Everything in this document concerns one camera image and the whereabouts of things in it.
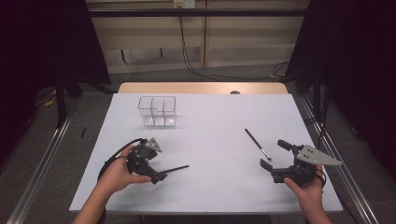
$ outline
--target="black cable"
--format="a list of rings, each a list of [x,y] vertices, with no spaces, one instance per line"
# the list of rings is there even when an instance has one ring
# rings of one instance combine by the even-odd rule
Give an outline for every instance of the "black cable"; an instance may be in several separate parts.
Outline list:
[[[105,164],[103,165],[102,169],[99,172],[99,176],[98,176],[98,181],[99,179],[102,177],[102,175],[105,173],[105,170],[108,168],[108,166],[110,166],[111,162],[115,161],[117,159],[117,156],[128,146],[130,146],[131,144],[135,143],[135,142],[142,142],[145,141],[145,139],[143,138],[137,138],[131,142],[129,142],[128,144],[126,144],[125,146],[123,146],[122,148],[120,148],[116,153],[114,153],[113,156],[111,156],[108,161],[105,162]]]
[[[327,111],[329,110],[329,105],[330,105],[330,96],[326,89],[324,98],[323,98],[323,107],[321,108],[321,111],[320,111],[320,120],[322,122],[321,122],[321,128],[320,128],[320,133],[319,133],[319,137],[318,137],[318,142],[317,142],[317,146],[318,146],[319,150],[320,150],[320,139],[323,136],[323,134],[325,132],[325,128],[326,128],[326,117],[327,117]]]
[[[324,174],[323,171],[321,171],[321,170],[319,170],[319,169],[317,169],[317,171],[321,172],[321,173],[322,173],[322,176],[324,176],[324,178],[323,178],[322,176],[315,174],[315,176],[321,180],[321,182],[322,182],[322,188],[324,188],[324,186],[326,185],[326,182],[327,182],[327,176]]]
[[[305,126],[315,121],[316,118],[303,119]]]
[[[290,72],[287,76],[283,76],[280,80],[278,80],[278,82],[281,82],[281,83],[292,82],[301,73],[307,72],[308,69],[309,69],[308,66],[302,65],[302,66],[298,67],[297,69],[295,69],[294,71]]]
[[[280,217],[278,214],[276,214],[276,219],[277,219],[277,223],[280,224]]]
[[[138,217],[140,224],[149,224],[149,217],[145,217],[142,215],[139,215]]]
[[[268,77],[231,77],[231,76],[222,76],[222,75],[203,75],[203,74],[199,73],[199,72],[196,71],[196,70],[194,69],[194,67],[191,65],[190,59],[189,59],[189,55],[188,55],[188,53],[187,53],[186,41],[185,41],[185,39],[184,39],[183,19],[182,19],[181,17],[179,17],[178,20],[179,20],[179,23],[180,23],[181,42],[182,42],[182,49],[183,49],[183,60],[184,60],[184,64],[186,64],[187,69],[189,69],[189,71],[190,71],[191,73],[193,73],[193,74],[195,74],[195,75],[197,75],[197,76],[199,76],[199,77],[206,77],[206,78],[215,80],[215,81],[217,81],[217,82],[221,82],[221,80],[218,80],[218,79],[213,78],[213,77],[227,77],[227,78],[236,78],[236,79],[244,79],[244,80],[255,80],[255,81],[258,81],[258,80],[265,80],[265,79],[268,79],[268,78],[272,78],[272,76],[268,76]]]

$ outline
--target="wall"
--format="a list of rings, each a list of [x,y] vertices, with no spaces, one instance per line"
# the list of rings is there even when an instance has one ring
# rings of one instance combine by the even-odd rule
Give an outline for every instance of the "wall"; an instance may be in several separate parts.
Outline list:
[[[306,8],[307,0],[196,0],[197,8]],[[173,1],[87,0],[97,8],[173,8]],[[93,18],[110,74],[185,67],[178,18]],[[290,59],[303,18],[183,18],[194,67],[280,63]],[[121,59],[123,49],[125,61]]]

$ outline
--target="hand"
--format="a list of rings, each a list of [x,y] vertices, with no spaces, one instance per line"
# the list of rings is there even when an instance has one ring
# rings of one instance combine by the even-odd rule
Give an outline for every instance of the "hand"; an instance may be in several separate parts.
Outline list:
[[[133,149],[134,146],[130,145],[120,155],[122,157],[128,156]],[[126,168],[125,158],[116,159],[107,167],[73,223],[97,223],[113,193],[125,189],[125,187],[133,183],[147,183],[150,181],[151,178],[149,176],[131,175]]]
[[[323,167],[317,165],[317,175],[322,176]],[[300,188],[292,179],[285,178],[285,184],[296,194],[300,209],[310,223],[330,223],[322,204],[322,182],[314,177],[308,184]]]
[[[135,146],[130,145],[125,148],[119,159],[113,161],[106,169],[105,173],[99,179],[97,187],[104,189],[106,192],[112,194],[114,192],[125,189],[128,185],[133,183],[147,183],[151,178],[146,175],[132,175],[126,167],[126,157]]]

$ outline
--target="white table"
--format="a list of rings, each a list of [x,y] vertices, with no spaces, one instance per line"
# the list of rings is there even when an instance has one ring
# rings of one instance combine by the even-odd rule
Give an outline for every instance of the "white table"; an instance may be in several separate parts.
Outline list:
[[[156,185],[132,185],[112,196],[108,212],[149,214],[279,214],[299,212],[295,195],[275,184],[259,165],[264,155],[245,133],[248,128],[273,158],[274,168],[292,165],[292,153],[278,139],[295,145],[312,140],[289,94],[171,94],[177,98],[176,127],[143,126],[140,96],[115,94],[71,211],[78,211],[93,189],[104,161],[127,142],[156,137],[163,153],[150,165],[157,171],[189,165]],[[326,211],[342,211],[332,182],[324,188]]]

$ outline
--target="transparent box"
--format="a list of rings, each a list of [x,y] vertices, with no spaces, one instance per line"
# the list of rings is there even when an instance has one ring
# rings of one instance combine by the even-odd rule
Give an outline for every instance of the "transparent box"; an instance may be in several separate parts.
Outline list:
[[[175,126],[177,120],[175,96],[141,96],[139,113],[146,126]]]

